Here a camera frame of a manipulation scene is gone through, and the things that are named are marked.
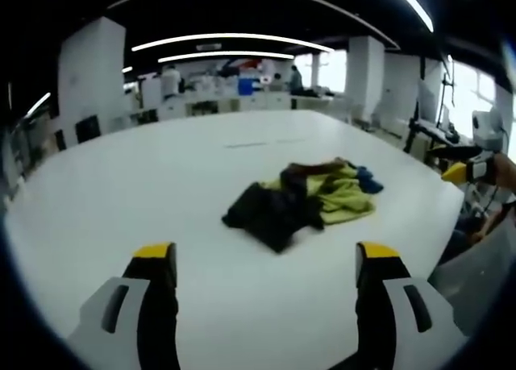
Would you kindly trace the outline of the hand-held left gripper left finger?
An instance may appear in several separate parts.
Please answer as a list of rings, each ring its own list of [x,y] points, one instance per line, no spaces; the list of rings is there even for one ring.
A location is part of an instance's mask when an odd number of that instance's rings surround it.
[[[89,369],[178,369],[175,243],[147,245],[80,308],[67,342]]]

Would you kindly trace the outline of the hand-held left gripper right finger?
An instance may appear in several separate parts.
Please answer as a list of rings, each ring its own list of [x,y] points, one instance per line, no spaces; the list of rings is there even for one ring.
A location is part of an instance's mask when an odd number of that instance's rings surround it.
[[[356,290],[359,369],[443,369],[466,341],[449,302],[391,247],[358,242]]]

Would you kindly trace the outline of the person's right hand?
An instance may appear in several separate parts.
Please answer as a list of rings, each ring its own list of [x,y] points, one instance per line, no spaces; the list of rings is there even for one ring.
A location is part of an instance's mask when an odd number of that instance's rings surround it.
[[[497,153],[493,157],[493,165],[495,168],[496,186],[502,189],[508,189],[511,193],[516,191],[516,165],[505,154]]]

